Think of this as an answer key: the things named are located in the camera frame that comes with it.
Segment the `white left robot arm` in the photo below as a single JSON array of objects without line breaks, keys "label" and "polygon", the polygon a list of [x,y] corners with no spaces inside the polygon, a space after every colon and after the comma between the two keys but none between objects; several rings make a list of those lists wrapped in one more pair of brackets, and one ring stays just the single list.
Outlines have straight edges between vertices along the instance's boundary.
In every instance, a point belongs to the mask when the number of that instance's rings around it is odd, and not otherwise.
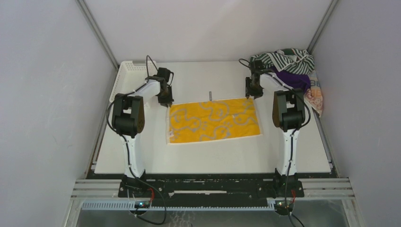
[{"label": "white left robot arm", "polygon": [[126,166],[124,175],[140,179],[145,173],[140,145],[140,134],[145,128],[145,103],[157,97],[158,103],[166,108],[171,107],[174,99],[172,81],[174,73],[167,68],[159,68],[153,76],[147,76],[143,84],[135,90],[115,95],[107,109],[111,120],[109,128],[121,137]]}]

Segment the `yellow grey patterned towel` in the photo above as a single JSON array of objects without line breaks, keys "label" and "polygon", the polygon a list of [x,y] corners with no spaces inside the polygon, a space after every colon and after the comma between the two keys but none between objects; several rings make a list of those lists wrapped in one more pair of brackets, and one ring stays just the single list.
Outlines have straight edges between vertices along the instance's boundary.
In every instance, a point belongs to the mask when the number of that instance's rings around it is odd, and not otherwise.
[{"label": "yellow grey patterned towel", "polygon": [[187,144],[261,134],[253,99],[233,98],[174,104],[166,120],[167,143]]}]

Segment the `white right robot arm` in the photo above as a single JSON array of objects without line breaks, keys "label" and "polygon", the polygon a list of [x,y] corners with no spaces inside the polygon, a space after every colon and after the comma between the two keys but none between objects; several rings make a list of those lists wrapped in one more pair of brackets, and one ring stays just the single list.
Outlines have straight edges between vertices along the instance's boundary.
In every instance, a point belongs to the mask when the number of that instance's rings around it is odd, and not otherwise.
[{"label": "white right robot arm", "polygon": [[295,89],[285,84],[277,74],[265,68],[261,60],[245,61],[251,75],[245,78],[245,97],[257,99],[264,90],[273,92],[272,121],[279,129],[279,158],[275,174],[280,176],[295,175],[296,147],[299,131],[306,126],[311,117],[302,89]]}]

